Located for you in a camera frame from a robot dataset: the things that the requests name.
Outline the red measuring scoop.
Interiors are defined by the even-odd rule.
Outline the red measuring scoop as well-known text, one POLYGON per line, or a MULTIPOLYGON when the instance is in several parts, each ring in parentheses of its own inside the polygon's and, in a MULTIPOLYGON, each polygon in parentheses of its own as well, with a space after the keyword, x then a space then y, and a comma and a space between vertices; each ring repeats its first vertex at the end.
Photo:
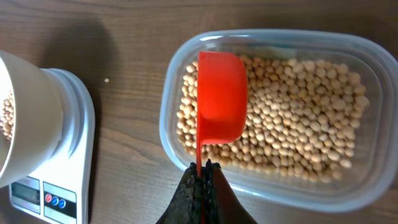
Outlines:
MULTIPOLYGON (((202 184, 201 147, 235 141, 246 122, 248 88, 245 68, 235 54, 201 51, 197 85, 197 176, 202 184)), ((205 223, 204 195, 201 223, 205 223)))

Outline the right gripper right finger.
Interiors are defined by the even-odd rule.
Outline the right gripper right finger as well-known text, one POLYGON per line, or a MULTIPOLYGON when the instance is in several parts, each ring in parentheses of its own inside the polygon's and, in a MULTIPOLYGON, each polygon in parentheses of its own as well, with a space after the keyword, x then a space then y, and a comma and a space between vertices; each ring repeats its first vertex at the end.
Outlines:
POLYGON ((239 202, 218 163, 212 163, 208 159, 202 171, 205 179, 205 223, 257 223, 239 202))

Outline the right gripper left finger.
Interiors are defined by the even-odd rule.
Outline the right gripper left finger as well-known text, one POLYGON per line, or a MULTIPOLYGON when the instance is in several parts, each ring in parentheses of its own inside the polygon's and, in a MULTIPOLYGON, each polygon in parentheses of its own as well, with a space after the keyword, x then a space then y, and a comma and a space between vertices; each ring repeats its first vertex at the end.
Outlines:
POLYGON ((192 162, 156 224, 200 224, 201 200, 202 180, 197 176, 197 165, 192 162))

